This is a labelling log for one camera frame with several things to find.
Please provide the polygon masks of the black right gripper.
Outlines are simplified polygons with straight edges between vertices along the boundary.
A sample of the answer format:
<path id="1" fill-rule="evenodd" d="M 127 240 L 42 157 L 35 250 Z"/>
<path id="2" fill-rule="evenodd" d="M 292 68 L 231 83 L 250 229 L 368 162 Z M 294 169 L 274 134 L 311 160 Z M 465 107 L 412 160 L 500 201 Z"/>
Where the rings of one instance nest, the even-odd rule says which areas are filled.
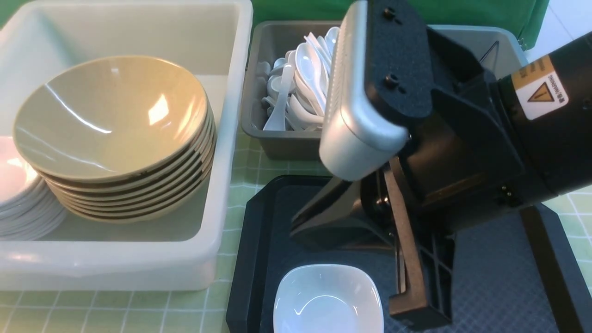
<path id="1" fill-rule="evenodd" d="M 455 244 L 427 223 L 455 232 L 555 194 L 474 53 L 426 25 L 406 0 L 367 5 L 364 94 L 388 124 L 408 131 L 383 167 L 397 232 L 389 314 L 412 331 L 437 329 L 453 321 Z"/>

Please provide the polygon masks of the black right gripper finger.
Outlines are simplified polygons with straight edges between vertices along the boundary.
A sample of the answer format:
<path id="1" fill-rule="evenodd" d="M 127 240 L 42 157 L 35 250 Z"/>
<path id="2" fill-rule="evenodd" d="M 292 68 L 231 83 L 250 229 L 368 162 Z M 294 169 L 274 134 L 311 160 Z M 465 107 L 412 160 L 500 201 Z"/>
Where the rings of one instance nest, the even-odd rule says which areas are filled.
<path id="1" fill-rule="evenodd" d="M 383 176 L 332 177 L 294 215 L 290 239 L 312 251 L 395 253 L 398 235 Z"/>

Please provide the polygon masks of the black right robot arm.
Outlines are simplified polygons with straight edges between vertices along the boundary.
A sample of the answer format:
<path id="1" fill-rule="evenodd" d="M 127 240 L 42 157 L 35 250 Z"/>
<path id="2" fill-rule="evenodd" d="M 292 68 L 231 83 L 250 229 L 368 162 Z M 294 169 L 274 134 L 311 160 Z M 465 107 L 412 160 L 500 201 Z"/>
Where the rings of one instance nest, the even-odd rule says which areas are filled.
<path id="1" fill-rule="evenodd" d="M 292 219 L 316 251 L 395 257 L 389 316 L 452 324 L 453 234 L 591 184 L 591 34 L 497 79 L 406 0 L 357 0 L 333 51 L 319 157 Z"/>

